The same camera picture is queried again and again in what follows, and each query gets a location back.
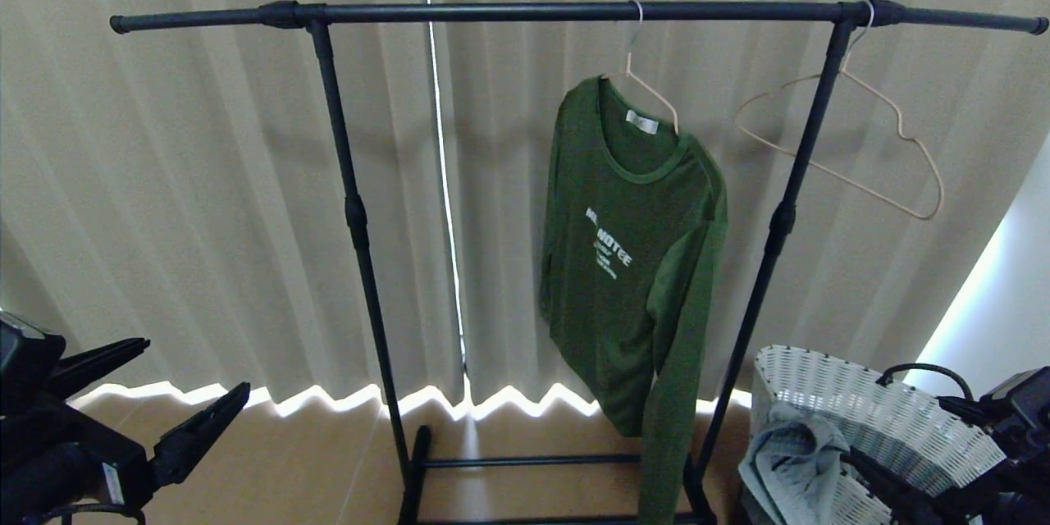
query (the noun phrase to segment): clothing label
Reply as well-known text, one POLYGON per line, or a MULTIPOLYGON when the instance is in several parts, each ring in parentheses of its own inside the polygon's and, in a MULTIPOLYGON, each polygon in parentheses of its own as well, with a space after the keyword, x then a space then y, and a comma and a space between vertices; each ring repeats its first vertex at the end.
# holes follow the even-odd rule
POLYGON ((656 128, 659 127, 659 122, 653 121, 653 119, 643 118, 642 114, 635 113, 634 110, 628 110, 627 122, 629 122, 629 124, 634 124, 636 128, 649 133, 649 135, 656 135, 656 128))
POLYGON ((124 490, 121 489, 121 477, 117 468, 108 463, 102 464, 102 472, 106 475, 106 487, 109 488, 109 502, 124 504, 124 490))
POLYGON ((597 228, 597 236, 594 239, 594 260, 603 271, 615 279, 616 272, 613 271, 612 260, 618 259, 624 267, 630 267, 631 255, 625 251, 624 247, 620 246, 620 243, 612 237, 612 234, 609 234, 597 225, 597 213, 592 208, 587 208, 587 218, 591 219, 594 227, 597 228))

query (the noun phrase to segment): shirt neckline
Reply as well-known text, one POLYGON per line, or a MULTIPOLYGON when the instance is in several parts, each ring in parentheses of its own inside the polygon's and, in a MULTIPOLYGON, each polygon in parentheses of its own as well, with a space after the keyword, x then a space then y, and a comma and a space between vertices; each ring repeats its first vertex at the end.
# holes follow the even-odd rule
POLYGON ((634 182, 636 185, 648 185, 650 182, 657 182, 667 176, 671 170, 674 170, 674 167, 678 166, 678 163, 681 162, 682 155, 686 155, 686 152, 689 150, 688 134, 682 133, 681 129, 678 129, 678 142, 675 144, 674 151, 671 152, 671 155, 669 155, 667 160, 664 160, 664 163, 660 163, 658 167, 653 170, 649 170, 649 172, 631 172, 630 170, 627 170, 626 167, 621 165, 615 158, 613 158, 612 152, 609 150, 609 143, 606 140, 605 126, 602 122, 603 88, 609 89, 612 100, 622 103, 624 107, 627 107, 629 110, 633 110, 635 113, 640 114, 640 117, 653 119, 653 121, 656 121, 660 126, 672 126, 673 128, 673 124, 665 121, 665 119, 654 118, 652 114, 645 112, 645 110, 636 109, 636 107, 632 106, 626 99, 624 99, 624 96, 616 90, 614 85, 603 79, 603 77, 594 77, 594 79, 592 79, 592 84, 594 85, 594 96, 591 106, 593 107, 593 116, 596 124, 595 128, 598 133, 598 143, 602 146, 602 152, 605 154, 605 160, 609 163, 609 166, 612 167, 612 170, 614 170, 624 181, 634 182))

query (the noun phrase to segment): white wall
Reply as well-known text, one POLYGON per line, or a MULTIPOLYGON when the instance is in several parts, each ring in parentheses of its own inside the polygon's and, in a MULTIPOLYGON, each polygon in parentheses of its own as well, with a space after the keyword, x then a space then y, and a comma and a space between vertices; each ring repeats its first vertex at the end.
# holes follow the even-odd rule
MULTIPOLYGON (((919 361, 959 373, 979 397, 1050 364, 1050 141, 919 361)), ((929 372, 905 381, 937 395, 959 392, 929 372)))

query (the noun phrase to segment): laundry basket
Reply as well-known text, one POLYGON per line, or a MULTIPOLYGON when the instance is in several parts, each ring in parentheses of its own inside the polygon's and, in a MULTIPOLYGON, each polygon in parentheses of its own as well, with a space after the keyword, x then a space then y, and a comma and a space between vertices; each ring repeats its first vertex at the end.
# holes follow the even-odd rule
MULTIPOLYGON (((856 363, 773 345, 758 352, 755 370, 752 434, 763 429, 774 401, 788 402, 836 424, 853 447, 930 496, 965 486, 1006 459, 987 434, 929 394, 900 382, 879 385, 879 373, 856 363)), ((846 466, 832 522, 888 524, 889 514, 846 466)))

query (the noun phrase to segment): brown floor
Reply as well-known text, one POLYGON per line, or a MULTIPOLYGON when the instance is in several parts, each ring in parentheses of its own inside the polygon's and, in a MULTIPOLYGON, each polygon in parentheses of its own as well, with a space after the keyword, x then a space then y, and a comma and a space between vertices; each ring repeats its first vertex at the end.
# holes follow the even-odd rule
MULTIPOLYGON (((167 396, 138 400, 104 396, 84 412, 151 453, 156 439, 194 410, 167 396)), ((697 415, 694 457, 706 419, 697 415)), ((427 403, 405 416, 410 447, 423 423, 434 429, 434 458, 638 449, 637 440, 620 437, 601 414, 586 417, 561 401, 541 418, 506 404, 483 420, 459 421, 437 403, 427 403)), ((748 408, 733 403, 705 479, 721 523, 729 522, 739 486, 736 464, 747 443, 748 408)), ((426 476, 420 518, 631 514, 636 499, 637 469, 630 465, 435 469, 426 476)), ((393 525, 400 503, 390 419, 377 401, 336 413, 312 400, 286 418, 267 402, 242 413, 184 484, 158 492, 146 516, 152 525, 393 525)), ((688 509, 685 495, 678 504, 679 509, 688 509)), ((79 525, 120 522, 105 516, 75 521, 79 525)))

